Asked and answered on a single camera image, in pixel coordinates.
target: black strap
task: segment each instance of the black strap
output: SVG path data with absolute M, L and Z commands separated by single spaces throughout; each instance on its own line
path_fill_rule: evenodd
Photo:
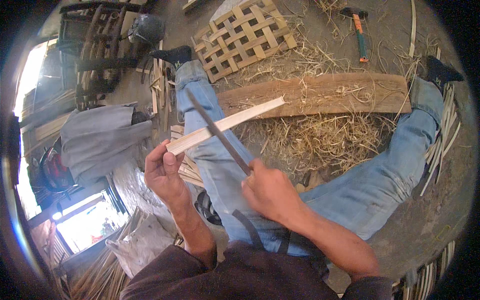
M 288 251 L 288 246 L 290 245 L 290 236 L 292 235 L 292 232 L 288 229 L 285 231 L 285 236 L 282 239 L 282 243 L 280 244 L 280 247 L 278 248 L 278 252 L 280 254 L 287 254 Z
M 251 221 L 244 214 L 242 214 L 238 209 L 236 209 L 233 212 L 232 216 L 237 218 L 237 220 L 240 221 L 240 223 L 242 223 L 245 226 L 245 228 L 248 231 L 248 234 L 250 235 L 250 238 L 252 239 L 253 246 L 258 250 L 265 251 L 265 247 L 262 244 L 262 240 L 258 235 L 257 229 L 255 228 L 255 226 L 253 226 Z

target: leg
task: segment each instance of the leg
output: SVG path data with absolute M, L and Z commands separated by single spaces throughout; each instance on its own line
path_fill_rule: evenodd
M 416 78 L 413 111 L 404 116 L 388 149 L 339 178 L 302 193 L 318 214 L 369 239 L 419 183 L 425 152 L 435 141 L 443 99 L 433 83 Z
M 206 127 L 205 121 L 190 103 L 185 89 L 193 92 L 213 120 L 225 117 L 202 64 L 198 60 L 183 64 L 177 70 L 176 76 L 177 109 L 185 116 L 185 134 Z M 246 162 L 253 159 L 230 130 L 225 132 L 225 136 Z M 230 240 L 252 243 L 244 225 L 232 216 L 233 211 L 238 209 L 253 223 L 264 247 L 268 251 L 276 252 L 280 246 L 284 229 L 278 223 L 263 218 L 249 208 L 241 193 L 241 181 L 245 179 L 246 175 L 218 138 L 210 138 L 187 151 L 187 154 L 197 163 L 205 189 L 222 219 Z

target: hand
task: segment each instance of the hand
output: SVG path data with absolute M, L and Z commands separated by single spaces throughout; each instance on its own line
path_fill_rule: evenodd
M 185 154 L 177 157 L 167 152 L 169 140 L 163 141 L 145 159 L 145 184 L 159 196 L 173 213 L 192 205 L 192 195 L 180 178 L 179 169 Z
M 249 166 L 253 172 L 242 182 L 242 190 L 250 207 L 287 228 L 296 224 L 309 208 L 287 175 L 277 169 L 267 169 L 257 158 Z

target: gray cloth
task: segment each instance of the gray cloth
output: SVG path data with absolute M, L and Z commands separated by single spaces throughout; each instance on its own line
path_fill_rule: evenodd
M 152 133 L 152 122 L 132 125 L 133 108 L 104 106 L 74 110 L 60 130 L 62 164 L 75 183 L 90 186 L 131 158 Z

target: left hand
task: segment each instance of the left hand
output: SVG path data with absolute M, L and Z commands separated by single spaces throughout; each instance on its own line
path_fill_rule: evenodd
M 159 196 L 168 209 L 183 211 L 192 205 L 192 195 L 180 178 L 179 169 L 185 153 L 176 157 L 167 152 L 169 140 L 163 141 L 145 159 L 145 184 Z

